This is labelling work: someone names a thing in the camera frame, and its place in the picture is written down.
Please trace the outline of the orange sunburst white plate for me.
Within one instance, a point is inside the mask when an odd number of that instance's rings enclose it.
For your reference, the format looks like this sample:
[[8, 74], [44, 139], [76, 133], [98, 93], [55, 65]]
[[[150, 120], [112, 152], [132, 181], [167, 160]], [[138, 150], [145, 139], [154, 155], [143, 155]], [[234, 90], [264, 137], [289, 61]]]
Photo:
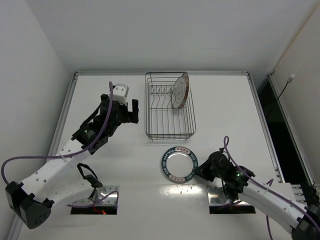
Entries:
[[182, 109], [188, 99], [190, 91], [190, 79], [187, 72], [184, 72], [172, 88], [171, 104], [174, 109]]

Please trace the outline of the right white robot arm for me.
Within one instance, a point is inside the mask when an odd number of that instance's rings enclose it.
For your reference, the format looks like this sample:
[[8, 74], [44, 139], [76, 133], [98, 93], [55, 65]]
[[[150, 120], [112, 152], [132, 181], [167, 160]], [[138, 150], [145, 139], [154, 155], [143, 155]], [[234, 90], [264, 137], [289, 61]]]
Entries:
[[[211, 183], [221, 179], [222, 201], [216, 206], [227, 209], [239, 201], [247, 201], [272, 218], [290, 233], [294, 240], [318, 240], [320, 238], [320, 208], [316, 205], [304, 206], [287, 199], [271, 188], [271, 181], [261, 183], [255, 174], [238, 165], [229, 150], [229, 137], [223, 139], [223, 147], [211, 153], [208, 159], [199, 164], [195, 154], [182, 146], [167, 150], [160, 161], [161, 172], [166, 179], [176, 185], [183, 185], [196, 179]], [[192, 161], [191, 172], [184, 177], [174, 176], [168, 169], [167, 161], [174, 155], [186, 155]]]

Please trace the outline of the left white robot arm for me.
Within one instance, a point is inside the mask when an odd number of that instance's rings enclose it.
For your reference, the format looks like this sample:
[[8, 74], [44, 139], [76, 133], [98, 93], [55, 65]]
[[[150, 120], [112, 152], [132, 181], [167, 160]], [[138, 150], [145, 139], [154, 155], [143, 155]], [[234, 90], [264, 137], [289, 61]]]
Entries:
[[42, 225], [57, 203], [50, 191], [73, 168], [95, 154], [113, 136], [121, 124], [139, 122], [139, 101], [133, 99], [128, 110], [125, 97], [102, 94], [100, 104], [83, 121], [67, 144], [47, 162], [21, 182], [5, 180], [5, 194], [14, 213], [29, 228]]

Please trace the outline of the green rimmed glass plate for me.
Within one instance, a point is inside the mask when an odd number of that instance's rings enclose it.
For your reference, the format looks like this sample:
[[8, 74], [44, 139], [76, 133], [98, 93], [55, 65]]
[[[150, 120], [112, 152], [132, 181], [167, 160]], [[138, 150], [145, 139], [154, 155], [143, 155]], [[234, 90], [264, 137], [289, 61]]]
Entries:
[[195, 177], [194, 170], [198, 166], [198, 159], [194, 152], [183, 146], [168, 149], [160, 161], [163, 175], [176, 184], [191, 181]]

